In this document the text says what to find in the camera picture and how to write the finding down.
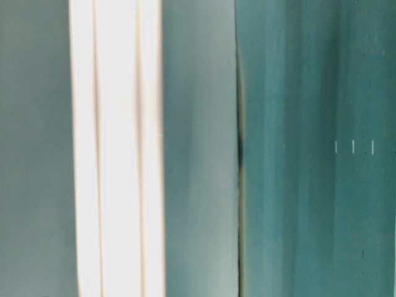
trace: teal wall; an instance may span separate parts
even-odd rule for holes
[[[236,297],[238,214],[232,0],[164,0],[166,286]]]
[[[0,1],[0,297],[77,296],[67,18]]]
[[[396,2],[236,0],[236,18],[243,296],[393,296]]]

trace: painted metal surface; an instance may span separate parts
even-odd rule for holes
[[[231,0],[163,1],[166,292],[238,294]]]
[[[396,4],[237,0],[243,286],[393,296]]]
[[[0,296],[77,296],[67,1],[0,1]]]

